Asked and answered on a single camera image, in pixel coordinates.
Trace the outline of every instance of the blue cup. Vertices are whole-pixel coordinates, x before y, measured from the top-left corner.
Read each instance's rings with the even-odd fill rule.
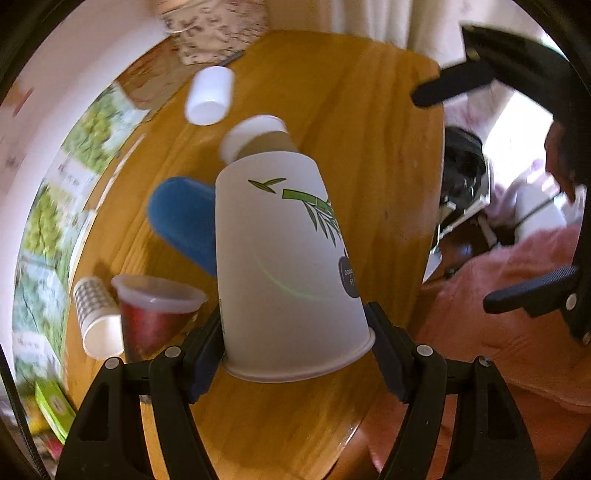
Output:
[[[187,177],[167,179],[150,197],[148,220],[166,243],[217,276],[214,187]]]

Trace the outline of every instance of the orange blanket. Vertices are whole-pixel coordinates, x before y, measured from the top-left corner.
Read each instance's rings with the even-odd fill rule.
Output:
[[[509,385],[532,438],[543,479],[562,467],[591,423],[591,345],[569,336],[558,312],[537,319],[523,310],[488,315],[491,291],[569,265],[578,227],[542,231],[526,241],[482,255],[446,282],[415,341],[445,358],[472,362],[489,355]],[[374,464],[381,470],[405,406],[384,392],[362,423]],[[443,475],[453,431],[455,398],[448,397],[429,479]]]

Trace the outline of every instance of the lime green package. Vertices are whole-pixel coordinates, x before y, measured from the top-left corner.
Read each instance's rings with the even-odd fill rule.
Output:
[[[37,381],[35,400],[53,433],[62,443],[65,443],[76,413],[58,383],[55,380]]]

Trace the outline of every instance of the hand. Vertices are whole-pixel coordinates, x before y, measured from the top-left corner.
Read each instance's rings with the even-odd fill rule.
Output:
[[[554,177],[556,183],[560,186],[560,190],[565,192],[566,196],[571,202],[574,202],[574,181],[570,172],[566,171],[564,160],[560,155],[560,143],[564,136],[565,129],[558,123],[554,122],[548,130],[544,148],[546,149],[546,171]]]

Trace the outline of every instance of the silver bolt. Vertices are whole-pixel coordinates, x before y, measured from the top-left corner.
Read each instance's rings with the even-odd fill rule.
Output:
[[[480,60],[480,55],[478,55],[478,52],[474,48],[468,48],[466,50],[466,57],[474,61]]]
[[[569,295],[569,298],[566,299],[566,309],[570,312],[573,308],[575,308],[576,304],[577,304],[577,294],[576,293],[571,293]]]
[[[492,365],[492,358],[487,355],[481,355],[478,357],[478,363],[483,367],[489,367]]]
[[[417,353],[420,356],[431,356],[433,354],[433,349],[428,345],[419,345],[417,347]]]
[[[120,360],[117,357],[112,356],[105,362],[105,367],[107,367],[109,370],[113,370],[119,366],[119,361]]]
[[[169,346],[166,351],[164,352],[164,355],[166,355],[168,358],[177,358],[179,355],[181,354],[181,348],[179,346]]]

